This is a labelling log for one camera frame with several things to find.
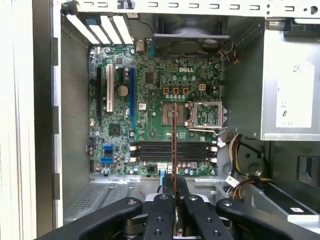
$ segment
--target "black ram slot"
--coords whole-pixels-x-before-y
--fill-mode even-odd
[[[172,143],[169,141],[136,142],[136,156],[142,161],[171,161]],[[182,162],[197,162],[208,159],[211,145],[206,142],[178,142],[177,158]]]

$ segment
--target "screw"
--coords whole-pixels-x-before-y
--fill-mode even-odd
[[[222,204],[227,206],[227,207],[230,207],[232,205],[232,203],[230,201],[228,201],[228,200],[223,201]]]
[[[162,195],[162,196],[160,197],[160,199],[161,199],[161,200],[167,200],[168,197],[167,197],[166,195]]]
[[[134,200],[130,200],[130,201],[128,201],[128,205],[135,205],[137,202],[136,201],[134,201]]]
[[[191,196],[189,196],[189,199],[192,200],[192,201],[195,201],[195,200],[197,200],[198,198],[197,198],[195,195],[191,195]]]

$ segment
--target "black pcie slot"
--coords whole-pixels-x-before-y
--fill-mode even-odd
[[[102,96],[102,92],[103,92],[103,85],[102,85],[102,67],[97,67],[96,68],[96,84],[95,84],[95,91],[96,91],[96,116],[98,121],[101,121],[101,117],[102,117],[102,111],[103,111],[103,107],[102,107],[102,101],[103,101],[103,96]]]

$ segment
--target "side panel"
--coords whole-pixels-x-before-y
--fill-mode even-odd
[[[53,230],[54,135],[52,114],[51,19],[48,0],[33,0],[34,134],[37,236]]]
[[[32,17],[30,0],[0,2],[3,56],[0,58],[0,239],[3,240],[37,236]]]

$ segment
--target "green circuit board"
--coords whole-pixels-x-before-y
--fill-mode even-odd
[[[148,51],[145,54],[135,53],[134,47],[92,47],[89,64],[89,134],[94,142],[89,150],[92,173],[105,173],[108,168],[111,174],[150,175],[150,165],[166,163],[169,166],[169,162],[161,159],[157,162],[127,161],[132,157],[130,146],[133,143],[171,141],[173,103],[177,103],[178,109],[178,141],[216,141],[210,132],[188,130],[185,121],[190,118],[188,102],[219,101],[218,57],[155,58],[149,57]],[[114,108],[107,112],[106,67],[110,64],[114,66]],[[100,85],[97,85],[98,68],[101,68]],[[131,89],[131,69],[134,70],[134,89]],[[210,108],[213,109],[199,109],[198,122],[214,124],[218,121],[217,109]],[[105,145],[113,147],[113,162],[106,164],[101,162]],[[207,176],[212,170],[217,171],[208,160],[182,161],[179,166],[177,174],[182,176],[190,176],[191,172],[193,176]]]

